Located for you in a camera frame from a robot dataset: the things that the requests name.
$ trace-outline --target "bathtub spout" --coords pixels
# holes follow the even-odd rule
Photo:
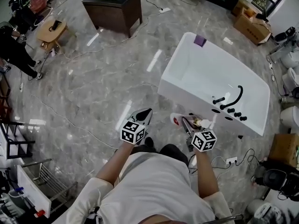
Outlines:
[[[238,101],[241,99],[241,97],[242,97],[242,94],[243,94],[243,87],[241,86],[241,85],[238,85],[238,88],[240,88],[241,89],[241,91],[240,91],[240,94],[239,94],[239,96],[238,96],[238,98],[234,101],[234,102],[232,102],[232,103],[229,103],[229,104],[227,104],[227,105],[220,105],[220,109],[221,110],[224,110],[226,107],[229,107],[229,106],[232,106],[232,105],[235,105],[235,104],[237,104],[238,103]]]
[[[223,100],[225,100],[224,97],[222,97],[222,98],[220,98],[220,99],[217,99],[217,100],[213,100],[213,104],[215,105],[215,104],[217,104],[218,102],[221,102],[221,101],[223,101]]]

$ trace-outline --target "purple object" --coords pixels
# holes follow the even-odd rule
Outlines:
[[[200,35],[196,35],[196,38],[194,40],[194,43],[203,47],[204,44],[206,43],[206,38],[200,36]]]

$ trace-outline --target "cardboard box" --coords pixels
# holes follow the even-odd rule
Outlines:
[[[276,134],[268,158],[296,168],[297,146],[299,146],[299,136],[296,133]]]
[[[234,28],[243,33],[255,45],[268,41],[271,36],[270,25],[255,16],[249,18],[244,12],[245,8],[242,8],[236,18]]]
[[[242,10],[242,8],[248,9],[252,9],[253,11],[255,11],[255,13],[262,13],[257,7],[255,7],[254,5],[252,5],[250,2],[248,2],[247,0],[238,0],[236,6],[234,7],[234,9],[232,10],[232,14],[235,16],[238,16]]]

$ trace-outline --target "white bathtub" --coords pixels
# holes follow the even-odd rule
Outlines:
[[[263,135],[268,115],[270,89],[256,73],[238,59],[207,41],[203,47],[194,44],[196,35],[187,32],[178,44],[160,81],[158,93],[203,118],[236,131],[238,134]],[[241,112],[246,121],[234,113],[220,109],[243,95],[238,103],[228,108]],[[215,99],[226,99],[213,104]]]

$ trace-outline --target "marble floor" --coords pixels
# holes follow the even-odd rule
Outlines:
[[[61,37],[65,55],[49,56],[40,81],[28,81],[23,74],[22,92],[19,90],[20,70],[13,66],[7,74],[12,89],[9,103],[14,111],[13,119],[40,124],[38,129],[22,131],[27,139],[36,140],[32,151],[34,160],[52,158],[51,169],[56,175],[66,184],[78,181],[80,190],[114,153],[115,150],[104,143],[113,147],[121,144],[115,127],[123,111],[129,109],[131,113],[145,107],[154,110],[149,136],[156,147],[160,149],[173,143],[190,156],[186,134],[172,125],[169,118],[172,112],[187,114],[189,110],[157,93],[161,75],[185,32],[202,35],[235,56],[259,75],[271,91],[264,136],[244,136],[241,140],[236,133],[216,125],[218,142],[210,157],[238,156],[241,160],[249,148],[255,150],[259,159],[267,156],[273,136],[280,129],[277,88],[265,59],[273,48],[271,42],[255,46],[233,28],[234,16],[228,10],[205,0],[199,0],[196,7],[180,0],[150,0],[171,9],[164,14],[142,0],[143,24],[136,22],[131,39],[106,29],[97,31],[82,0],[63,1],[52,1],[51,16],[66,21],[77,35],[75,38],[65,32]],[[36,40],[37,30],[28,33],[28,44],[34,47],[34,50],[28,47],[28,52],[35,59],[43,59],[44,52]],[[100,35],[88,47],[86,44],[97,32]],[[225,37],[232,44],[225,42]],[[147,72],[158,49],[162,50],[158,62]],[[275,65],[275,72],[277,77],[281,76],[279,64]],[[223,167],[225,164],[219,158],[214,165]],[[255,166],[255,161],[250,167],[245,161],[228,172],[215,170],[217,176],[227,172],[218,182],[234,214],[244,211],[248,202],[261,197],[265,191],[251,185]]]

